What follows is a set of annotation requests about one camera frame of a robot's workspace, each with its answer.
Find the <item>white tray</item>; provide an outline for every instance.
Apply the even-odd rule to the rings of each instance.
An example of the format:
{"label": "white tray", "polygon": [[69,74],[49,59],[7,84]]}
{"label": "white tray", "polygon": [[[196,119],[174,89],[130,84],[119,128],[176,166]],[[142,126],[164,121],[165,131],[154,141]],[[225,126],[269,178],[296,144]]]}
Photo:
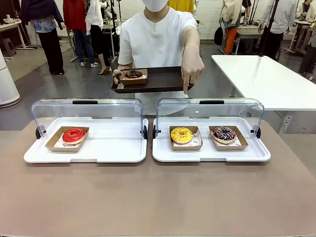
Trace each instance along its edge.
{"label": "white tray", "polygon": [[[260,139],[250,133],[251,126],[239,117],[211,118],[159,118],[161,133],[153,140],[153,157],[161,162],[182,161],[268,161],[270,152]],[[241,131],[248,147],[243,151],[218,151],[212,141],[209,126],[237,126]],[[173,151],[170,147],[170,126],[198,126],[203,146],[199,151]]]}
{"label": "white tray", "polygon": [[[143,125],[148,127],[148,120]],[[89,135],[78,153],[51,152],[45,145],[62,126],[89,127]],[[24,154],[28,163],[125,162],[136,163],[146,156],[147,140],[140,134],[139,118],[58,118],[46,128]]]}

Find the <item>person in red jacket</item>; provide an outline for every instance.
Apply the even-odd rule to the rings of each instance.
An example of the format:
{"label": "person in red jacket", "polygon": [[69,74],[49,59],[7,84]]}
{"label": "person in red jacket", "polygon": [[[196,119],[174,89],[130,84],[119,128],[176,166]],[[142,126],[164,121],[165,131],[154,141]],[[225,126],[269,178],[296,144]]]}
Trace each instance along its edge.
{"label": "person in red jacket", "polygon": [[98,63],[94,60],[91,35],[87,35],[86,33],[84,0],[64,0],[63,10],[67,31],[72,30],[74,32],[76,53],[80,60],[80,66],[85,66],[82,49],[82,43],[84,43],[90,59],[90,66],[95,68],[98,66]]}

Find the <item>clear plastic cover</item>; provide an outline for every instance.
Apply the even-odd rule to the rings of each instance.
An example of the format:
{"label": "clear plastic cover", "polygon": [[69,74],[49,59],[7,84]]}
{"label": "clear plastic cover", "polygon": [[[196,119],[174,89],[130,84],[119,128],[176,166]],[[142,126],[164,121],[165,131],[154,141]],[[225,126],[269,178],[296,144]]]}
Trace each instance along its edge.
{"label": "clear plastic cover", "polygon": [[159,124],[172,117],[180,117],[178,121],[188,118],[219,120],[219,117],[238,117],[247,121],[252,128],[251,133],[255,136],[260,127],[264,106],[255,99],[245,98],[161,99],[157,104],[156,113],[156,136],[160,132]]}
{"label": "clear plastic cover", "polygon": [[138,99],[42,99],[32,105],[40,136],[58,118],[139,119],[143,130],[142,102]]}

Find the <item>white sneaker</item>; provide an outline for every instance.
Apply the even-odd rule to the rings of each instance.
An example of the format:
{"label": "white sneaker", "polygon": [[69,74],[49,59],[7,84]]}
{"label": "white sneaker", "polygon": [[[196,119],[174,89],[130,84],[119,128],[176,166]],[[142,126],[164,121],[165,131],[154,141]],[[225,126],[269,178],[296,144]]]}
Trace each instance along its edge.
{"label": "white sneaker", "polygon": [[98,66],[98,63],[91,63],[90,65],[92,68],[95,68],[96,66]]}

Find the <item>red glazed icing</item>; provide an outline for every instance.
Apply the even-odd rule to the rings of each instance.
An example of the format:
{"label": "red glazed icing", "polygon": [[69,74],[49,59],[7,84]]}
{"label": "red glazed icing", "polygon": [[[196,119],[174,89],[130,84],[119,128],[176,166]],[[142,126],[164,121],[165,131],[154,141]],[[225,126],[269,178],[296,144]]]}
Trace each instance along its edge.
{"label": "red glazed icing", "polygon": [[75,142],[80,140],[85,135],[85,131],[81,128],[69,129],[63,135],[64,142]]}

